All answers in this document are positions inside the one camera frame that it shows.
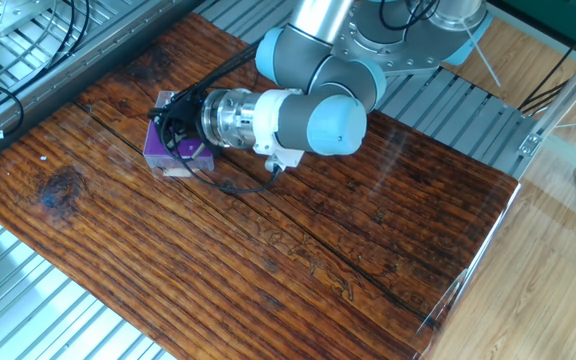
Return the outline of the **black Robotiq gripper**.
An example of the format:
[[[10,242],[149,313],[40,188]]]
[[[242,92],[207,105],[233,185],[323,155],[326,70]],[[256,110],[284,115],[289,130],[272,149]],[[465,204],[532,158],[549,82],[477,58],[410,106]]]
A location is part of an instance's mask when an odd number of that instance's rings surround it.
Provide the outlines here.
[[[174,150],[182,140],[199,139],[205,141],[201,125],[201,111],[205,92],[184,90],[172,97],[172,103],[155,107],[147,113],[154,123],[163,123],[160,129],[160,142],[169,150]]]

